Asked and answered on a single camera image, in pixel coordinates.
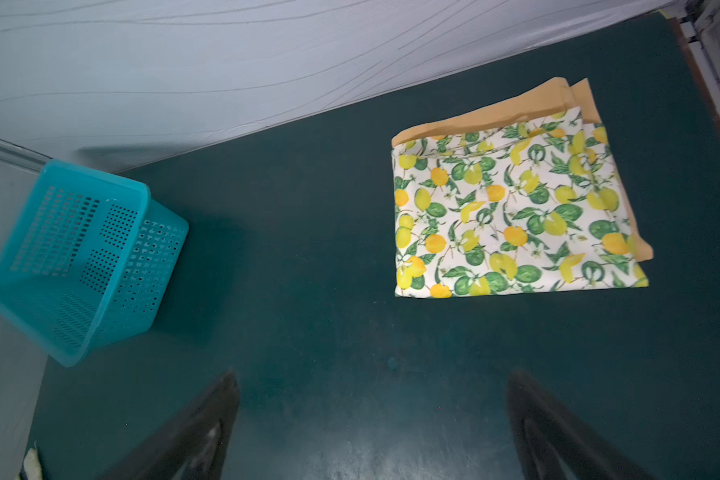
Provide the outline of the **green floral skirt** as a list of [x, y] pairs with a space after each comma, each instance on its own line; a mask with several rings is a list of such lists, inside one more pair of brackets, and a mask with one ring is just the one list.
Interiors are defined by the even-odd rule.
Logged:
[[391, 153], [399, 297], [642, 288], [607, 132], [579, 108]]

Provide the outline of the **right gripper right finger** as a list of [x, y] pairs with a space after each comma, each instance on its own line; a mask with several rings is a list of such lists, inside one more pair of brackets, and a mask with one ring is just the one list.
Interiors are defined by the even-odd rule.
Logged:
[[527, 371], [508, 378], [506, 409], [518, 460], [526, 479], [651, 479]]

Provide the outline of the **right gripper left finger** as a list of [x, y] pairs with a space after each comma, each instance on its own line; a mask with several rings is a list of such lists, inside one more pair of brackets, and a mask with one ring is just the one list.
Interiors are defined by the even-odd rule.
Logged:
[[224, 372], [102, 479], [219, 479], [240, 405], [235, 373]]

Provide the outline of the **yellow skirt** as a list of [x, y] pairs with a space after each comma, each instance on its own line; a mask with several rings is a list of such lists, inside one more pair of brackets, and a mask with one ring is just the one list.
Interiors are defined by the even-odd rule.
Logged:
[[570, 86], [565, 79], [555, 77], [519, 96], [460, 116], [411, 127], [399, 133], [392, 140], [393, 159], [397, 164], [402, 163], [400, 157], [408, 141], [506, 127], [522, 120], [560, 113], [573, 107], [581, 109], [587, 126], [601, 126], [589, 82], [584, 79]]

